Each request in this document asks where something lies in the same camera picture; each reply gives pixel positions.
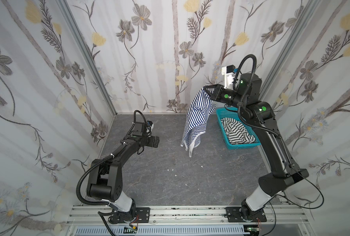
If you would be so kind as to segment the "blue white striped tank top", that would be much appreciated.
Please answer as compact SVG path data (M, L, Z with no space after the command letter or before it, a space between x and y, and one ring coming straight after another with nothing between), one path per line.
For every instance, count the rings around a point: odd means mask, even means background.
M206 132L209 116L216 108L207 92L201 89L193 101L186 115L184 133L181 146L185 147L189 157L192 157L194 148L201 143L201 135Z

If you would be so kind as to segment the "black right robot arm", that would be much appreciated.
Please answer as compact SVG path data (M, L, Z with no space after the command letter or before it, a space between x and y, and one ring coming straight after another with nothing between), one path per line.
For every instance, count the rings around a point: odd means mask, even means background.
M249 54L238 67L228 67L228 72L235 74L232 88L221 84L203 88L211 100L237 109L241 122L257 135L271 168L269 174L259 178L259 186L242 201L241 207L229 213L240 222L265 222L263 209L266 204L280 192L309 177L308 171L299 167L285 145L271 106L259 99L262 81L255 74L256 68L257 58Z

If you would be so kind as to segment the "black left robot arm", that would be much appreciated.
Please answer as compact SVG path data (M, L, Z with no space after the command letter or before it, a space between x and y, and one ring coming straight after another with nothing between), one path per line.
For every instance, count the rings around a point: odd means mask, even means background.
M158 136L152 135L153 123L139 110L133 113L133 123L120 141L120 146L102 159L95 159L80 177L76 186L78 200L90 206L107 206L117 217L117 222L138 219L135 201L123 192L123 166L134 155L140 155L145 147L157 148Z

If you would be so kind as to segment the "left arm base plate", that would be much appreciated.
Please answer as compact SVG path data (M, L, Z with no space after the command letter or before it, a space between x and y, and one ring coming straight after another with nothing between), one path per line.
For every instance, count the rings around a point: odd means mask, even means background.
M115 211L109 218L111 224L119 223L148 223L150 217L149 207L137 207L129 212Z

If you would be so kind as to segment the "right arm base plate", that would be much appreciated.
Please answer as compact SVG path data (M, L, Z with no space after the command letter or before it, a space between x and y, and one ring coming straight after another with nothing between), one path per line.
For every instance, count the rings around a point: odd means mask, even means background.
M263 209L252 211L249 207L226 207L225 217L229 223L263 223L267 222Z

